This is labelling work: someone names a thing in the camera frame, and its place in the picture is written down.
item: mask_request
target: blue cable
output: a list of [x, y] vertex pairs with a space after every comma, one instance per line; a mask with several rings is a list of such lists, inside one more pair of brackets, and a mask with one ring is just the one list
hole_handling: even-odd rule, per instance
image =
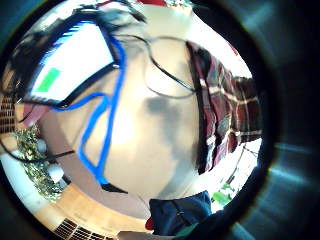
[[[80, 146], [78, 148], [78, 155], [82, 163], [85, 165], [85, 167], [95, 176], [96, 180], [100, 184], [108, 184], [108, 180], [104, 177], [104, 168], [106, 165], [106, 160], [109, 154], [110, 144], [111, 144], [111, 137], [112, 137], [112, 131], [113, 131], [113, 122], [115, 118], [115, 113], [117, 110], [119, 97], [120, 97], [120, 91], [125, 79], [126, 75], [126, 54], [121, 46], [120, 42], [115, 39], [113, 36], [110, 36], [111, 43], [117, 48], [119, 53], [119, 70], [120, 73], [118, 75], [118, 79], [116, 81], [115, 90], [113, 96], [110, 98], [108, 95], [106, 95], [103, 92], [94, 92], [92, 94], [89, 94], [88, 96], [84, 97], [77, 103], [74, 103], [73, 105], [70, 105], [67, 108], [55, 108], [54, 110], [57, 112], [64, 112], [64, 111], [72, 111], [77, 108], [82, 107], [92, 99], [96, 97], [101, 97], [102, 100], [100, 104], [96, 107], [94, 112], [91, 114], [90, 119], [88, 121], [88, 124], [82, 134], [81, 140], [80, 140]], [[108, 116], [108, 125], [107, 125], [107, 132], [104, 139], [103, 147], [100, 152], [100, 158], [97, 166], [94, 166], [90, 160], [87, 158], [85, 154], [85, 145], [88, 141], [99, 117], [107, 110], [107, 108], [110, 106], [110, 113]]]

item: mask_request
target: laptop screen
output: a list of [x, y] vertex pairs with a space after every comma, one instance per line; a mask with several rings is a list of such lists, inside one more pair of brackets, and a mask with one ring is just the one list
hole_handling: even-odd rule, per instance
[[81, 21], [45, 53], [34, 75], [31, 99], [60, 102], [102, 68], [114, 62], [100, 28]]

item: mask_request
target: dark blue clothing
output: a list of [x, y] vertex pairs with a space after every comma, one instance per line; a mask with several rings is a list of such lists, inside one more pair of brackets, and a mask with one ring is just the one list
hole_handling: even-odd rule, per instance
[[207, 191], [176, 200], [150, 200], [154, 235], [175, 236], [180, 230], [212, 214]]

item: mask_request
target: plaid shirt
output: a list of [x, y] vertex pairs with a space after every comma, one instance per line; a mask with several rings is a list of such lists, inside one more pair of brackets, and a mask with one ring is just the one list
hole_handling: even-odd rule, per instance
[[199, 174], [210, 171], [228, 153], [244, 142], [261, 137], [260, 108], [254, 80], [233, 77], [207, 50], [187, 42], [190, 67], [198, 84], [200, 107]]

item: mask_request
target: black cable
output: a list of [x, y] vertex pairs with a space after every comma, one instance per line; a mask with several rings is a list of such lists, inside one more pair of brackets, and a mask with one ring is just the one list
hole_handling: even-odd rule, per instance
[[243, 149], [245, 149], [245, 150], [247, 150], [248, 152], [250, 152], [253, 156], [258, 157], [258, 154], [259, 154], [259, 153], [254, 152], [254, 151], [252, 151], [252, 150], [250, 150], [250, 149], [246, 148], [245, 146], [243, 146]]
[[22, 123], [22, 122], [24, 122], [25, 120], [27, 120], [27, 119], [30, 117], [31, 113], [33, 112], [35, 106], [36, 106], [35, 104], [32, 105], [30, 111], [29, 111], [21, 120], [18, 120], [18, 123]]
[[139, 36], [136, 36], [136, 35], [130, 35], [130, 34], [121, 34], [121, 35], [115, 35], [116, 37], [133, 37], [133, 38], [136, 38], [140, 41], [142, 41], [146, 47], [147, 47], [147, 51], [148, 51], [148, 55], [149, 55], [149, 58], [151, 60], [151, 62], [161, 71], [163, 72], [165, 75], [167, 75], [168, 77], [170, 77], [171, 79], [173, 79], [174, 81], [176, 81], [178, 84], [180, 84], [181, 86], [183, 86], [184, 88], [186, 88], [187, 90], [191, 91], [192, 93], [194, 93], [196, 90], [193, 89], [190, 85], [188, 85], [187, 83], [185, 83], [184, 81], [180, 80], [179, 78], [173, 76], [171, 73], [169, 73], [167, 70], [165, 70], [153, 57], [153, 54], [152, 54], [152, 50], [151, 50], [151, 45], [150, 43], [142, 38], [142, 37], [139, 37]]
[[61, 157], [64, 157], [66, 155], [69, 155], [69, 154], [73, 154], [75, 153], [74, 150], [71, 150], [71, 151], [67, 151], [67, 152], [63, 152], [63, 153], [59, 153], [59, 154], [56, 154], [56, 155], [52, 155], [52, 156], [49, 156], [49, 157], [46, 157], [46, 158], [40, 158], [40, 159], [34, 159], [34, 160], [26, 160], [24, 158], [20, 158], [20, 157], [17, 157], [16, 155], [14, 155], [13, 153], [10, 152], [10, 150], [4, 145], [2, 139], [0, 138], [0, 145], [1, 147], [3, 148], [3, 150], [12, 158], [14, 158], [15, 160], [19, 161], [19, 162], [22, 162], [22, 163], [42, 163], [42, 162], [48, 162], [48, 161], [52, 161], [52, 160], [56, 160], [57, 158], [61, 158]]

